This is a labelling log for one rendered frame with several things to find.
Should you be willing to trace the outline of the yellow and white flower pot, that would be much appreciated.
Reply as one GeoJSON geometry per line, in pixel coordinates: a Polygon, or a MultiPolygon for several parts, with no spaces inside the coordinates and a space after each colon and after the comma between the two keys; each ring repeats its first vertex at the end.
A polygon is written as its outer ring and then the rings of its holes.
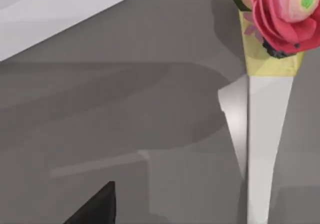
{"type": "Polygon", "coordinates": [[[274,166],[294,77],[303,53],[277,59],[258,39],[250,12],[239,12],[248,75],[247,224],[268,224],[274,166]]]}

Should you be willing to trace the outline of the pink flower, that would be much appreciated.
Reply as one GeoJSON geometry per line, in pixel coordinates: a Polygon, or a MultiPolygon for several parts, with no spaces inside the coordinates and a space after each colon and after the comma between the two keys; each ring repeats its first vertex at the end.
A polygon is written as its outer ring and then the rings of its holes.
{"type": "Polygon", "coordinates": [[[233,0],[269,56],[282,59],[320,46],[320,0],[233,0]]]}

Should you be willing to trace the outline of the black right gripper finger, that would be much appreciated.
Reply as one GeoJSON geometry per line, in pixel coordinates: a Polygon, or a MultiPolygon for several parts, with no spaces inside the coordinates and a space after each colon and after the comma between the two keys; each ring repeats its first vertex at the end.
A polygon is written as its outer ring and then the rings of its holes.
{"type": "Polygon", "coordinates": [[[63,224],[116,224],[116,184],[110,181],[63,224]]]}

